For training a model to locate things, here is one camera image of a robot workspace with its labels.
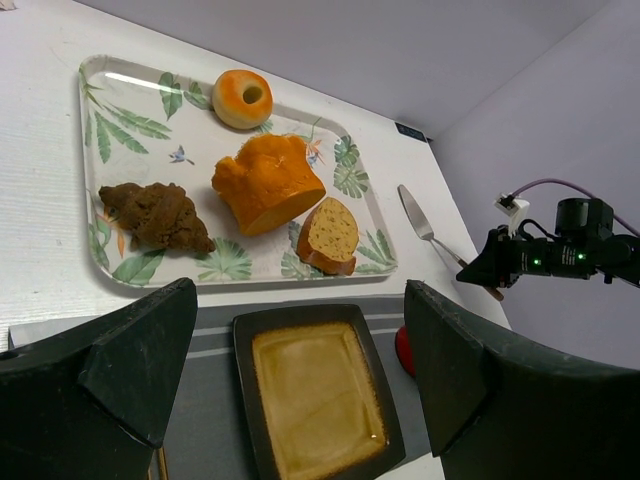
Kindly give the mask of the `dark brown croissant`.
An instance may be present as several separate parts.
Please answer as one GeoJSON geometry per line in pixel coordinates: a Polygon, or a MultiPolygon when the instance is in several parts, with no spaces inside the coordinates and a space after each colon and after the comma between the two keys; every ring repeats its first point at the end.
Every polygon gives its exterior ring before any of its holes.
{"type": "Polygon", "coordinates": [[[132,250],[144,247],[206,255],[216,249],[194,202],[174,183],[103,186],[99,196],[116,214],[117,224],[131,234],[132,250]]]}

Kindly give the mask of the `red mug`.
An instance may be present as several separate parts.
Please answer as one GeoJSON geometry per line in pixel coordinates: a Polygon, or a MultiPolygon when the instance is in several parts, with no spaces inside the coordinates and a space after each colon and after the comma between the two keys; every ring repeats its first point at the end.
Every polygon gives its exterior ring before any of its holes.
{"type": "Polygon", "coordinates": [[[410,348],[408,332],[405,326],[402,326],[397,330],[394,345],[400,365],[408,375],[415,378],[416,371],[413,363],[413,355],[410,348]]]}

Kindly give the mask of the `large orange bread loaf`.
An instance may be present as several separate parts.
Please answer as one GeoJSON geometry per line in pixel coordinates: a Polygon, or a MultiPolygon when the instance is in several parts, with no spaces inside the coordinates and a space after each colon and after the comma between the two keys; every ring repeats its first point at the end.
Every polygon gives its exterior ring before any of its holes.
{"type": "Polygon", "coordinates": [[[293,134],[250,138],[236,156],[217,162],[211,183],[245,236],[283,226],[326,195],[307,163],[306,143],[293,134]]]}

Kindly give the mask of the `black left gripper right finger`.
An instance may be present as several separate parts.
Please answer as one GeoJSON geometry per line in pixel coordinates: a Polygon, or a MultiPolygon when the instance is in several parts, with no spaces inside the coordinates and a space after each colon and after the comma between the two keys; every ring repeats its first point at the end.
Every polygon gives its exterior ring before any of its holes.
{"type": "Polygon", "coordinates": [[[449,479],[635,479],[639,374],[567,354],[411,280],[404,318],[449,479]]]}

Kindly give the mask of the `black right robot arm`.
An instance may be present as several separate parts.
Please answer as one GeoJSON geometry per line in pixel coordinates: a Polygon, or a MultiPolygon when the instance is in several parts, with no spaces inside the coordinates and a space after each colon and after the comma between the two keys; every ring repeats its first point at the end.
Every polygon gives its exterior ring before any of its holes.
{"type": "Polygon", "coordinates": [[[510,288],[523,275],[588,280],[600,273],[639,285],[639,238],[613,232],[614,211],[600,199],[567,198],[557,205],[555,232],[533,219],[514,232],[488,232],[478,257],[456,279],[481,287],[510,288]]]}

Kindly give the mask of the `dark square plate tan centre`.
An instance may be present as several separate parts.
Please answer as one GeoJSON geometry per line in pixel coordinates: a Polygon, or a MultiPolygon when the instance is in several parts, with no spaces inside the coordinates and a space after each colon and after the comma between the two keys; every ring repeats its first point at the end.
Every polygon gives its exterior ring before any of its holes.
{"type": "Polygon", "coordinates": [[[244,412],[262,479],[376,479],[406,455],[361,309],[316,304],[232,323],[244,412]]]}

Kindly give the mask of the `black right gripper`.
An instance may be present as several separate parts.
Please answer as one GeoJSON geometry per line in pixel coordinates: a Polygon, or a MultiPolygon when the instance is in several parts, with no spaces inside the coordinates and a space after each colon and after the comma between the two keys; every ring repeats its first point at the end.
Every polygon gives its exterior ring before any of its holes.
{"type": "Polygon", "coordinates": [[[456,275],[463,283],[510,288],[522,275],[549,276],[550,241],[509,234],[507,225],[488,232],[479,255],[456,275]]]}

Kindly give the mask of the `grey striped placemat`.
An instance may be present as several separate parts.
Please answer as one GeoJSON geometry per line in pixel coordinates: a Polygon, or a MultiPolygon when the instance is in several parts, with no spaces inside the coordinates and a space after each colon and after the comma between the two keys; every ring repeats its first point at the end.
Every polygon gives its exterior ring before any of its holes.
{"type": "MultiPolygon", "coordinates": [[[[396,357],[394,338],[404,323],[402,297],[361,297],[352,302],[362,311],[383,364],[405,445],[405,458],[385,478],[443,478],[439,460],[430,454],[416,384],[396,357]]],[[[232,321],[261,308],[259,304],[200,308],[165,436],[170,478],[256,478],[232,321]]]]}

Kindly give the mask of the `floral leaf pattern tray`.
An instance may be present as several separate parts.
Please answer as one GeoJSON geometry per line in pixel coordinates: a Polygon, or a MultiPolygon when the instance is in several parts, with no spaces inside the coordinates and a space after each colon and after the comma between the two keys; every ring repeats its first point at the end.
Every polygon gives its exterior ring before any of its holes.
{"type": "MultiPolygon", "coordinates": [[[[114,281],[159,287],[188,277],[199,286],[321,281],[324,274],[296,255],[302,218],[257,237],[240,233],[229,207],[211,187],[218,160],[234,155],[248,134],[226,127],[214,114],[211,85],[173,72],[96,55],[79,68],[79,91],[90,253],[114,281]],[[204,256],[133,247],[130,234],[99,197],[104,186],[173,183],[193,201],[215,242],[204,256]]],[[[327,194],[341,201],[359,228],[352,280],[390,276],[397,255],[361,149],[337,122],[276,105],[262,131],[293,134],[327,194]]]]}

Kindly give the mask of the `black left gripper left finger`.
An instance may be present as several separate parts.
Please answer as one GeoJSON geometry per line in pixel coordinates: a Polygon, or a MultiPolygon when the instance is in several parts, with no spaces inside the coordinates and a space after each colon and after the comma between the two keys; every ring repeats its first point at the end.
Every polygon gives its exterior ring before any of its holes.
{"type": "Polygon", "coordinates": [[[164,441],[197,317],[178,279],[1,355],[4,479],[144,479],[164,441]]]}

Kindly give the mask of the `sliced bread loaf piece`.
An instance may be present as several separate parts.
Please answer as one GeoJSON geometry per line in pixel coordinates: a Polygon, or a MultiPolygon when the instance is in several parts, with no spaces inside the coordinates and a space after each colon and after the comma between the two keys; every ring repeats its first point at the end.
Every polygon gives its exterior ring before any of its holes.
{"type": "Polygon", "coordinates": [[[351,211],[339,200],[327,197],[306,218],[296,254],[325,274],[350,276],[356,266],[358,243],[359,228],[351,211]]]}

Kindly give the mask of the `small dark label plate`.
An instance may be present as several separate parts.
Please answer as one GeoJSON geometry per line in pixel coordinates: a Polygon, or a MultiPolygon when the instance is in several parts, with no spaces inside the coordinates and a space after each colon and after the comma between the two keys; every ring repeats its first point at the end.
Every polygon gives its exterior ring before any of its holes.
{"type": "Polygon", "coordinates": [[[424,143],[429,143],[430,139],[420,130],[415,129],[413,127],[404,125],[402,123],[396,122],[395,123],[396,129],[397,131],[404,136],[410,137],[412,139],[424,142],[424,143]]]}

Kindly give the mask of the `metal spatula with wooden handle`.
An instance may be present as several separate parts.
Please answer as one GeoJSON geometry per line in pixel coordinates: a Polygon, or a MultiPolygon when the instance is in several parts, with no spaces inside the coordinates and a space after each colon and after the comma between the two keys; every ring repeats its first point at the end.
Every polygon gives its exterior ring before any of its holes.
{"type": "Polygon", "coordinates": [[[478,256],[478,252],[475,251],[473,254],[465,252],[450,241],[446,241],[434,230],[432,222],[412,192],[404,184],[398,185],[396,190],[407,220],[416,236],[422,241],[433,244],[436,250],[449,258],[451,264],[457,267],[454,275],[468,267],[478,256]]]}

